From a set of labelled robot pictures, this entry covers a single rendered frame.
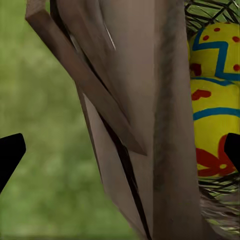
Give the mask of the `wicker basket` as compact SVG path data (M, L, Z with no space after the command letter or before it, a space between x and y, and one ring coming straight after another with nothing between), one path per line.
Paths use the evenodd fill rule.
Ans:
M187 43L220 14L240 25L229 8L240 5L200 1L224 8L50 0L49 14L46 0L27 0L26 21L75 82L104 191L140 240L240 240L228 232L240 233L240 205L224 204L240 202L240 173L199 181ZM190 5L220 11L206 18Z

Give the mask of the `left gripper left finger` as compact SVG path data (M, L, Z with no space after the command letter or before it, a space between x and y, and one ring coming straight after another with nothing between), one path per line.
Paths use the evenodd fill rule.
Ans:
M26 152L21 133L0 138L0 193Z

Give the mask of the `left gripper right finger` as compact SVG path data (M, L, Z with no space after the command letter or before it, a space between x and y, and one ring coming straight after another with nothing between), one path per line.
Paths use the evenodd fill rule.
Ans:
M235 133L228 133L224 151L240 173L240 135Z

